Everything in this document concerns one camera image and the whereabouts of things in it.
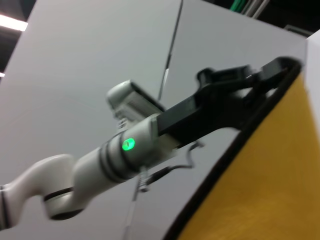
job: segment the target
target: white wall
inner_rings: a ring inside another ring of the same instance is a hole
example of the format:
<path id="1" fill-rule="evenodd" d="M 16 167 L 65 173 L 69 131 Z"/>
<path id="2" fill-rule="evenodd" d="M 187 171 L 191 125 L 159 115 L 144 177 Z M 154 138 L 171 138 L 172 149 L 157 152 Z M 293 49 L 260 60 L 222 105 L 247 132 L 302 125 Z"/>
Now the white wall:
<path id="1" fill-rule="evenodd" d="M 304 62 L 305 48 L 305 38 L 297 34 L 204 1 L 185 0 L 162 102 L 171 107 L 192 95 L 198 87 L 195 75 L 206 67 L 221 70 L 250 64 L 259 68 L 278 56 Z M 206 147 L 193 152 L 195 169 L 176 170 L 140 195 L 134 240 L 162 239 L 235 135 L 235 130 L 220 129 L 205 136 Z M 157 169 L 185 163 L 185 152 L 184 147 L 179 156 Z"/>
<path id="2" fill-rule="evenodd" d="M 313 109 L 318 135 L 320 135 L 320 30 L 308 37 L 306 42 L 305 85 Z"/>
<path id="3" fill-rule="evenodd" d="M 48 156 L 81 157 L 115 132 L 105 93 L 135 79 L 157 96 L 179 0 L 38 0 L 0 83 L 0 183 Z M 117 240 L 129 181 L 83 213 L 47 220 L 30 200 L 1 240 Z"/>

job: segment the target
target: ceiling light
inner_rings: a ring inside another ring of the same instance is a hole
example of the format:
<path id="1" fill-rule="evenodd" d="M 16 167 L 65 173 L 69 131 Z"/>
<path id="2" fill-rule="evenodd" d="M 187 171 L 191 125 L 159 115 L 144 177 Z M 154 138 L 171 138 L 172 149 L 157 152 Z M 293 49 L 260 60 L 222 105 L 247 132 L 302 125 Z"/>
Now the ceiling light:
<path id="1" fill-rule="evenodd" d="M 8 16 L 0 15 L 0 26 L 19 31 L 25 31 L 28 26 L 28 23 L 25 21 L 16 20 Z"/>

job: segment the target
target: green led light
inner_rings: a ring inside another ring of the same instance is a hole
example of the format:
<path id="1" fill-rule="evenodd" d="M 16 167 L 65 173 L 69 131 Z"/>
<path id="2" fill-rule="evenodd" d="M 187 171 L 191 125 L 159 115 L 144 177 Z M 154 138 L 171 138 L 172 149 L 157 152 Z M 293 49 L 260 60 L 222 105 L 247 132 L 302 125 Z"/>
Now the green led light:
<path id="1" fill-rule="evenodd" d="M 133 149 L 134 146 L 135 146 L 135 140 L 133 138 L 128 138 L 122 143 L 122 149 L 125 151 Z"/>

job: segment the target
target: robotic arm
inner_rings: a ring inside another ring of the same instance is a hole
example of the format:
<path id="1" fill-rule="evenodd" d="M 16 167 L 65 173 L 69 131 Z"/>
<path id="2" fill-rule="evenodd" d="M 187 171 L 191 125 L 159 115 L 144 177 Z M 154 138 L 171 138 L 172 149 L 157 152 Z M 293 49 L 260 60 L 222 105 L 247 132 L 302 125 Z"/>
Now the robotic arm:
<path id="1" fill-rule="evenodd" d="M 0 187 L 0 230 L 18 224 L 26 200 L 43 197 L 47 216 L 66 220 L 97 195 L 174 156 L 174 150 L 224 127 L 241 130 L 277 88 L 293 60 L 277 58 L 252 73 L 248 66 L 197 74 L 198 91 L 169 110 L 131 80 L 106 98 L 119 120 L 118 132 L 75 160 L 62 154 L 43 159 Z M 251 88 L 242 97 L 237 91 Z"/>

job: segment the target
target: black bracket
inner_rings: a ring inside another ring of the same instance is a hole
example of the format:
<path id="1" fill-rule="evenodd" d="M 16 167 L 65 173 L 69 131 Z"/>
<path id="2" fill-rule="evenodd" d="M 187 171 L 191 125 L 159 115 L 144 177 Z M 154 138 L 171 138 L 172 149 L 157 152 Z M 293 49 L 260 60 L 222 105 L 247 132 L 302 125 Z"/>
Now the black bracket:
<path id="1" fill-rule="evenodd" d="M 241 130 L 276 89 L 290 67 L 290 58 L 279 57 L 252 73 L 241 66 L 214 71 L 206 68 L 196 78 L 197 92 L 157 117 L 158 135 L 169 134 L 180 148 L 221 128 Z M 249 89 L 246 96 L 238 91 Z"/>

